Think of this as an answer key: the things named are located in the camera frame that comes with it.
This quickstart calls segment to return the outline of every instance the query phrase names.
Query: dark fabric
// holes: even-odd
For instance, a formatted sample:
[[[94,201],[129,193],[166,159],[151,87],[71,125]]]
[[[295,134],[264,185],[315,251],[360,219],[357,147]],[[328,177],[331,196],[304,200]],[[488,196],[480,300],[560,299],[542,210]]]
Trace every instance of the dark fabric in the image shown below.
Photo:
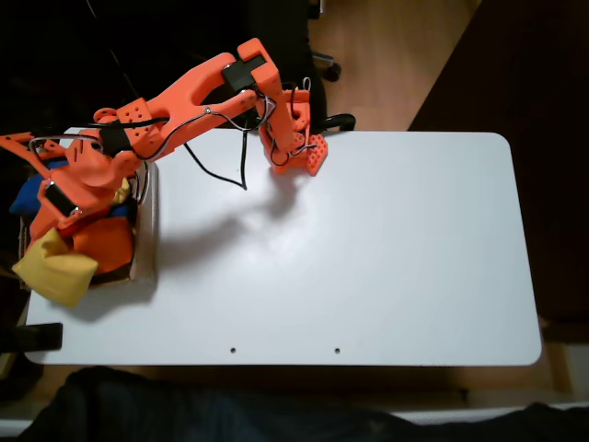
[[[89,4],[92,9],[86,0],[4,5],[9,19],[0,27],[0,134],[87,122],[99,108],[135,99],[134,92],[151,99],[195,65],[220,52],[236,54],[253,37],[267,47],[283,81],[300,84],[311,77],[313,121],[327,117],[308,45],[306,0]]]
[[[102,367],[71,375],[23,441],[576,441],[589,410],[535,404],[486,422],[419,426],[386,413],[201,390]]]

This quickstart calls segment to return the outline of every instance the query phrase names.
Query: box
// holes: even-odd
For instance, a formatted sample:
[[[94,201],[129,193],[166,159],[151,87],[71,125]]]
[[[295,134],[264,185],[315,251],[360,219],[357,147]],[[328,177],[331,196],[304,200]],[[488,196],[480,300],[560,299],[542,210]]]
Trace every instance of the box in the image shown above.
[[[104,285],[130,282],[154,284],[156,282],[156,244],[158,224],[158,171],[154,163],[144,163],[135,178],[129,179],[131,196],[142,203],[137,207],[133,260],[113,272],[96,275],[90,289]],[[22,259],[30,243],[29,228],[20,220],[18,257]],[[23,288],[29,289],[21,282]]]

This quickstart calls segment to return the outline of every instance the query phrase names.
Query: yellow cloth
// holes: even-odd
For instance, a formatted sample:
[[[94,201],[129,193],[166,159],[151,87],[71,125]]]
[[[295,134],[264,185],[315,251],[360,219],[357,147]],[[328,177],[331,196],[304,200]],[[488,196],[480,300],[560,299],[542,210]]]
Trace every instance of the yellow cloth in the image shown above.
[[[129,196],[129,193],[131,193],[131,186],[129,185],[129,181],[127,181],[126,178],[123,178],[122,179],[122,186],[114,194],[114,198],[112,198],[110,205],[119,205],[119,204],[124,203],[124,201]]]
[[[50,301],[75,307],[88,290],[98,263],[70,251],[52,228],[37,239],[12,270],[33,290]]]

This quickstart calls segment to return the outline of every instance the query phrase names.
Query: robotic arm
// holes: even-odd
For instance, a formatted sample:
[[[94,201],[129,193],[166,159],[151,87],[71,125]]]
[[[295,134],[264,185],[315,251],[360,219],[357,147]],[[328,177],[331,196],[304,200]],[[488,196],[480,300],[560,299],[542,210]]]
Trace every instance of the robotic arm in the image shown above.
[[[31,240],[51,228],[66,228],[104,210],[124,177],[143,160],[156,161],[204,132],[257,109],[260,139],[271,167],[315,175],[328,148],[321,135],[310,135],[308,90],[282,88],[278,70],[258,39],[237,48],[240,60],[222,53],[192,68],[154,99],[137,99],[119,109],[100,109],[94,124],[80,135],[69,135],[69,148],[33,134],[0,136],[0,145],[27,160],[43,177],[41,209],[30,226]],[[228,84],[236,95],[218,104],[202,105],[217,87]],[[43,152],[38,153],[41,142]],[[43,160],[66,157],[69,165],[48,169]]]

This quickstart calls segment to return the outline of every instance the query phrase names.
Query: table top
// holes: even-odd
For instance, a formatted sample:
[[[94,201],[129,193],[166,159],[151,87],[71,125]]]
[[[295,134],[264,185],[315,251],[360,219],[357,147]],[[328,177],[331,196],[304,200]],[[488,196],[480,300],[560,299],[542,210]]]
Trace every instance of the table top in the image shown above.
[[[92,289],[45,364],[518,366],[541,342],[510,147],[497,134],[328,136],[316,177],[274,176],[249,135],[248,190],[179,148],[159,166],[157,284]],[[191,142],[238,180],[241,134]]]

